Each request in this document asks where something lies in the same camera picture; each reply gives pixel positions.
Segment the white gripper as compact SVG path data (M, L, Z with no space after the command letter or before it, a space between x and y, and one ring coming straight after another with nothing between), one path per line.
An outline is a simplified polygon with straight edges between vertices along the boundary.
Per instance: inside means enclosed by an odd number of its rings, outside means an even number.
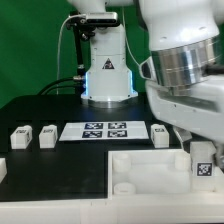
M170 96L150 80L145 86L153 115L174 126L181 148L192 139L190 132L215 141L217 165L224 167L224 75L192 85L190 96Z

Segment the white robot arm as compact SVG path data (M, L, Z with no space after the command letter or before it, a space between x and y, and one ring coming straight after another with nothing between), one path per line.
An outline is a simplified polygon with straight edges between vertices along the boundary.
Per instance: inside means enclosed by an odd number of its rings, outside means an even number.
M87 18L106 6L134 4L149 32L146 92L154 116L216 145L224 168L224 66L218 25L224 0L67 0Z

